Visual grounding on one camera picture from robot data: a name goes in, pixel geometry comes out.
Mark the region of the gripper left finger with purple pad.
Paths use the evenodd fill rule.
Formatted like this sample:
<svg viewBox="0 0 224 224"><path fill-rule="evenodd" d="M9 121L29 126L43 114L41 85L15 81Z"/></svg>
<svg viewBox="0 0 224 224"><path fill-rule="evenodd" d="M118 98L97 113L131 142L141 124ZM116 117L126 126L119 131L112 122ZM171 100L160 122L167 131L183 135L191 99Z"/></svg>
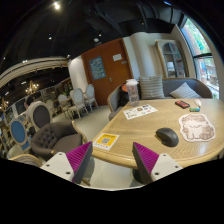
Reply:
<svg viewBox="0 0 224 224"><path fill-rule="evenodd" d="M70 182L80 184L92 151L92 142L88 142L68 153L58 152L41 168Z"/></svg>

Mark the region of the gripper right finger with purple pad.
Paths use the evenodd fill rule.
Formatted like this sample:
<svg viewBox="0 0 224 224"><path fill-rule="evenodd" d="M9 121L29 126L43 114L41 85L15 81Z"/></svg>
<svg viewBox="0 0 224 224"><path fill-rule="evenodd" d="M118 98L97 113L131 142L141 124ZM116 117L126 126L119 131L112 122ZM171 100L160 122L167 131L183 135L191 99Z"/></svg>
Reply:
<svg viewBox="0 0 224 224"><path fill-rule="evenodd" d="M134 142L132 149L140 180L147 185L182 169L168 154L157 154L151 149Z"/></svg>

